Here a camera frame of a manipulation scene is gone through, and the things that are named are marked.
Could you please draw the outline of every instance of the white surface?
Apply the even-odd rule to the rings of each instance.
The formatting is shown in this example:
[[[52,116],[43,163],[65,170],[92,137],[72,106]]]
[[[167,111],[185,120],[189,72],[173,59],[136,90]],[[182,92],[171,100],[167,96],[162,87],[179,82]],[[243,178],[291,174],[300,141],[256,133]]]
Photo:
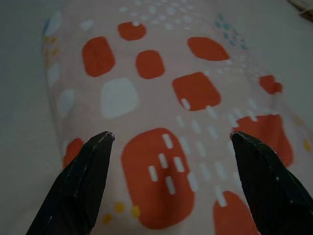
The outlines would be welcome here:
[[[61,168],[41,33],[48,16],[66,2],[0,3],[0,234],[25,234]],[[259,62],[283,83],[291,108],[313,129],[313,24],[298,17],[285,0],[218,2]],[[226,204],[218,193],[219,202]]]

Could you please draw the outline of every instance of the printed pattern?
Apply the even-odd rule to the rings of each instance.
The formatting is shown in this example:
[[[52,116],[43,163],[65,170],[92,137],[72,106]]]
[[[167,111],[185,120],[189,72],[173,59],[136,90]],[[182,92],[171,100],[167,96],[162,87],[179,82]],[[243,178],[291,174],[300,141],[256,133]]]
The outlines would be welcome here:
[[[229,132],[261,139],[295,175],[310,175],[313,135],[282,85],[203,1],[70,6],[47,22],[43,47],[63,167],[82,140],[116,135],[92,233],[258,234]]]

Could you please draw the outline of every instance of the white dash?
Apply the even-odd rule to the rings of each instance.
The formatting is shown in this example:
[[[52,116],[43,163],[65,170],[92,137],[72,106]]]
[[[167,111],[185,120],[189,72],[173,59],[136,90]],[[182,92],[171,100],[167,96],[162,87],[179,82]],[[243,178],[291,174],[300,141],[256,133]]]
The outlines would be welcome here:
[[[216,112],[214,111],[214,109],[212,108],[212,106],[208,105],[208,106],[206,107],[206,110],[207,110],[207,112],[211,115],[211,117],[212,117],[213,119],[217,119],[217,114],[216,114]]]
[[[194,129],[194,131],[197,134],[201,134],[202,133],[201,127],[199,126],[199,123],[197,122],[197,120],[192,119],[191,120],[191,125],[192,125],[192,128]]]
[[[207,130],[209,131],[209,133],[213,139],[217,140],[219,138],[219,134],[217,133],[214,126],[208,126]]]
[[[202,175],[203,175],[204,180],[205,180],[205,181],[209,181],[210,178],[211,178],[211,175],[210,175],[210,172],[209,172],[209,170],[208,170],[206,164],[200,163],[200,164],[199,164],[199,167],[200,167],[200,170],[201,170],[201,173],[202,173]]]
[[[180,157],[174,157],[174,163],[178,172],[184,172],[185,168],[181,162]]]
[[[242,187],[242,185],[241,185],[239,173],[238,173],[238,172],[234,172],[234,173],[233,173],[233,177],[234,177],[234,180],[235,180],[235,183],[236,183],[237,187],[238,187],[239,189],[242,189],[243,187]]]
[[[182,105],[184,106],[184,109],[190,110],[190,104],[186,98],[181,99]]]
[[[257,121],[258,120],[256,118],[255,114],[250,109],[248,109],[246,112],[248,113],[248,115],[249,115],[249,117],[251,118],[252,121]]]
[[[227,202],[226,202],[226,200],[224,198],[221,186],[219,186],[219,185],[215,186],[215,195],[217,197],[217,200],[218,200],[220,206],[221,207],[225,207],[227,205]]]
[[[157,172],[156,172],[155,167],[153,165],[151,165],[151,166],[148,167],[148,170],[149,170],[149,173],[150,173],[151,180],[153,182],[156,182],[157,181]]]
[[[240,110],[238,108],[234,109],[235,114],[237,115],[238,118],[243,118],[243,114],[240,112]]]
[[[166,182],[166,186],[167,186],[167,189],[168,189],[168,192],[173,195],[175,194],[175,187],[174,187],[174,183],[173,183],[173,180],[172,180],[172,177],[171,176],[166,176],[165,177],[165,182]]]
[[[180,144],[182,146],[182,149],[183,149],[184,153],[185,154],[190,154],[191,150],[190,150],[189,144],[187,142],[187,139],[185,137],[180,137],[179,142],[180,142]]]
[[[158,158],[160,160],[162,168],[164,168],[164,169],[168,168],[168,164],[167,164],[165,155],[163,153],[160,153],[158,155]]]
[[[205,147],[203,145],[203,143],[201,141],[197,141],[196,142],[196,146],[197,146],[197,149],[200,153],[200,156],[201,157],[206,157],[206,150],[205,150]]]
[[[228,119],[230,120],[230,123],[233,127],[239,127],[238,123],[236,122],[236,119],[232,114],[228,114]]]
[[[185,126],[185,123],[182,120],[181,116],[176,116],[176,120],[177,120],[178,126],[180,126],[180,127],[184,127]]]
[[[168,134],[163,134],[162,137],[163,137],[163,140],[166,144],[166,147],[167,148],[173,148],[173,143],[172,143],[170,136]]]
[[[252,107],[254,110],[258,110],[258,106],[256,105],[254,99],[249,98],[249,99],[248,99],[248,102],[249,102],[249,104],[251,105],[251,107]]]
[[[199,190],[199,185],[198,185],[198,181],[197,181],[194,173],[190,172],[187,175],[187,178],[188,178],[188,182],[189,182],[191,190],[193,192],[197,192]]]
[[[233,142],[232,141],[228,141],[227,142],[227,149],[228,149],[230,155],[232,157],[235,157],[236,154],[235,154],[235,150],[234,150],[234,146],[233,146]]]
[[[226,173],[221,162],[216,162],[215,168],[216,168],[217,174],[219,175],[221,180],[227,179],[227,173]]]

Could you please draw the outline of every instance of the fabric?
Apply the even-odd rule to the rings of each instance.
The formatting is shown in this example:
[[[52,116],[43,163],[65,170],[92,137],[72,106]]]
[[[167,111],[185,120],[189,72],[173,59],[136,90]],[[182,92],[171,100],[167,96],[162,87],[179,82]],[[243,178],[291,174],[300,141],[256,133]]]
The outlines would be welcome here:
[[[43,52],[64,166],[112,131],[92,234],[258,234],[229,139],[267,143],[313,193],[313,136],[215,4],[74,0]]]

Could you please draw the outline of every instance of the white rounded square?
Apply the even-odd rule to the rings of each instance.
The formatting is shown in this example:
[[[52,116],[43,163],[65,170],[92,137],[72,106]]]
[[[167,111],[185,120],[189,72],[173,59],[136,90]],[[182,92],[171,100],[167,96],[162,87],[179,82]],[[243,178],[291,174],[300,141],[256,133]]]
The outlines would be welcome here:
[[[134,110],[139,96],[128,78],[117,78],[103,85],[100,103],[104,118],[116,118]]]

